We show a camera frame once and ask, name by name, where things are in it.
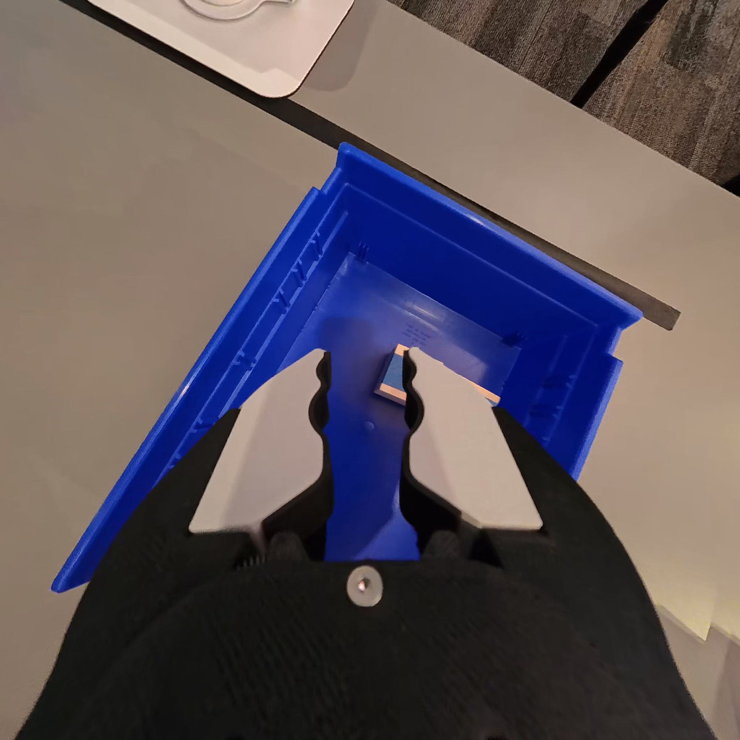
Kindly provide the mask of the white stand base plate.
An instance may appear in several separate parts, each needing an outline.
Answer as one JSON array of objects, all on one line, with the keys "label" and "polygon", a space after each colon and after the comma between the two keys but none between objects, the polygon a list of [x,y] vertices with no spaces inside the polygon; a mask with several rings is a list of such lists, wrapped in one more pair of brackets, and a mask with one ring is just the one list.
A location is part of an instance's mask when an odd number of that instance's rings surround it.
[{"label": "white stand base plate", "polygon": [[264,98],[295,93],[353,1],[91,1]]}]

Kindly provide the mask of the wooden cube with blue stripe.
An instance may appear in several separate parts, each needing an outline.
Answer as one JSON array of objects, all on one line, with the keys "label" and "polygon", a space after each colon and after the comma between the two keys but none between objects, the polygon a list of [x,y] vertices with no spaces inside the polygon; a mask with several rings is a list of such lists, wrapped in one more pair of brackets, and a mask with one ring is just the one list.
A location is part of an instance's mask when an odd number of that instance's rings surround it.
[{"label": "wooden cube with blue stripe", "polygon": [[[374,393],[378,397],[387,400],[399,407],[405,407],[406,392],[403,385],[403,360],[405,354],[411,347],[397,344],[392,352],[385,358],[385,364],[376,382]],[[484,396],[492,407],[497,407],[501,403],[501,397],[498,394],[475,383],[473,380],[463,377],[478,393]]]}]

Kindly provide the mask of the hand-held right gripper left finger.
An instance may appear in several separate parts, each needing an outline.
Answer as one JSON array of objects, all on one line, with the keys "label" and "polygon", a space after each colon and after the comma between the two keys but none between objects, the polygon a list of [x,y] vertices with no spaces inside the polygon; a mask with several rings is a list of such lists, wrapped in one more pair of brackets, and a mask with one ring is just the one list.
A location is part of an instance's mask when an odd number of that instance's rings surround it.
[{"label": "hand-held right gripper left finger", "polygon": [[241,404],[191,534],[245,533],[265,553],[277,534],[291,532],[310,558],[326,556],[335,505],[325,434],[330,388],[331,353],[316,348]]}]

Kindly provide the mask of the blue plastic bin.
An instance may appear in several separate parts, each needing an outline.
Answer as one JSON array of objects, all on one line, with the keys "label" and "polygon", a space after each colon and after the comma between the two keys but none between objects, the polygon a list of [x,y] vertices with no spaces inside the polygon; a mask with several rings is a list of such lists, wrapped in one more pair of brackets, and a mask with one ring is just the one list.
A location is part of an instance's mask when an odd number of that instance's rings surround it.
[{"label": "blue plastic bin", "polygon": [[578,479],[614,391],[622,299],[343,143],[215,330],[52,582],[85,584],[143,497],[208,428],[310,350],[331,352],[328,560],[411,560],[395,508],[402,405],[375,388],[418,346],[498,395]]}]

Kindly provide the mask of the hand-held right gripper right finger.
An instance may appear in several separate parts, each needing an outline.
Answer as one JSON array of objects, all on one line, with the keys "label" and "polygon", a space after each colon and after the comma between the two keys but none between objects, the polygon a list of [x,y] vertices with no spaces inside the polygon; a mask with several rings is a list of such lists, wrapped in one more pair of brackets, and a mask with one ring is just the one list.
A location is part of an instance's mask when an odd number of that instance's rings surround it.
[{"label": "hand-held right gripper right finger", "polygon": [[402,516],[424,554],[437,533],[463,553],[487,531],[540,532],[543,522],[505,439],[498,407],[480,387],[412,347],[402,359],[405,390]]}]

